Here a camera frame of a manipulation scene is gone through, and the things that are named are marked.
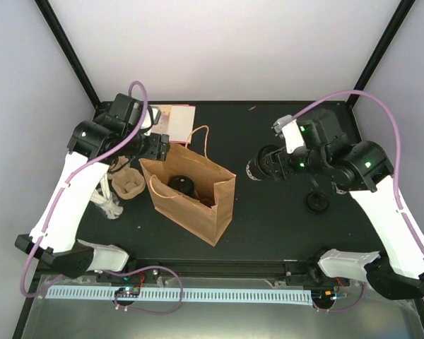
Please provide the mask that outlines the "brown pulp cup carrier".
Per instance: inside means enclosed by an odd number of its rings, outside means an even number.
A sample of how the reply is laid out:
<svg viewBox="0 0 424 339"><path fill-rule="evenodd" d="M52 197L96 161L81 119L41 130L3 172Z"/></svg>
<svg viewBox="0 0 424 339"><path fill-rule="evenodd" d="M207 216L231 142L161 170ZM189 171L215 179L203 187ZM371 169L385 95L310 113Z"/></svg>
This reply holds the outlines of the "brown pulp cup carrier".
<svg viewBox="0 0 424 339"><path fill-rule="evenodd" d="M129 159L119 157L117 163L109 168L107 173L116 195L124 200L130 200L141 194L146 188L144 176L130 166Z"/></svg>

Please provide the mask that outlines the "black takeout coffee cup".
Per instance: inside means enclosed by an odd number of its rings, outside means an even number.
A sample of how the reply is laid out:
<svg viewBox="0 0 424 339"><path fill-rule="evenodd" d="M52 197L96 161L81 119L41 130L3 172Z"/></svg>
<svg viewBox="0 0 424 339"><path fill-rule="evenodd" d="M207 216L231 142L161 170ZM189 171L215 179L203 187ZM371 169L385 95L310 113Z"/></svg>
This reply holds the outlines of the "black takeout coffee cup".
<svg viewBox="0 0 424 339"><path fill-rule="evenodd" d="M260 148L245 167L247 176L258 182L266 179L284 180L285 175L278 157L282 152L285 152L285 148L276 145L265 145Z"/></svg>

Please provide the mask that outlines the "brown paper bag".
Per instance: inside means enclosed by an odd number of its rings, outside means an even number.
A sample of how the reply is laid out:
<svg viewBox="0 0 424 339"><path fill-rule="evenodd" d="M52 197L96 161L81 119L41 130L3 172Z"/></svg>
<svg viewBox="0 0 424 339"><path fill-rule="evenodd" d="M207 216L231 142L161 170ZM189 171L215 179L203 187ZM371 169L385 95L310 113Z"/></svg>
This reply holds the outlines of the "brown paper bag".
<svg viewBox="0 0 424 339"><path fill-rule="evenodd" d="M232 221L236 175L204 153L171 143L164 161L140 159L154 208L171 221L215 246Z"/></svg>

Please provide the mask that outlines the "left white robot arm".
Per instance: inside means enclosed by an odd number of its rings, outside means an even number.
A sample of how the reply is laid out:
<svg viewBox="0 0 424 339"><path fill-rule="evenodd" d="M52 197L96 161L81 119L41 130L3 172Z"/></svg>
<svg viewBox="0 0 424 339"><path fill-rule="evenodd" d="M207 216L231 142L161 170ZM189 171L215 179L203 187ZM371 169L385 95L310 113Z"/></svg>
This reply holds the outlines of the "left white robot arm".
<svg viewBox="0 0 424 339"><path fill-rule="evenodd" d="M122 282L133 280L138 266L127 251L79 240L77 230L97 186L107 186L107 171L118 157L165 160L169 137L151 131L160 116L159 107L120 93L98 117L81 122L68 142L46 210L30 233L17 236L16 248L69 278L110 270Z"/></svg>

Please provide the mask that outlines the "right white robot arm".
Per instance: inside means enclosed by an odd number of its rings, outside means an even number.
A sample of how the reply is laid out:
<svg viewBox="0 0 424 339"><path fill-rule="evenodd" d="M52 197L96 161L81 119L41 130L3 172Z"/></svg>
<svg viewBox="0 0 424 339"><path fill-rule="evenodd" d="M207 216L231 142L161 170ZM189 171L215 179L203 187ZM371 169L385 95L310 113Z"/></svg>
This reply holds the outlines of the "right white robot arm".
<svg viewBox="0 0 424 339"><path fill-rule="evenodd" d="M384 247L369 253L327 250L308 265L309 280L359 280L390 300L424 297L424 236L394 189L394 167L383 148L373 141L350 143L327 109L286 115L273 129L285 141L272 155L275 172L329 177L362 208Z"/></svg>

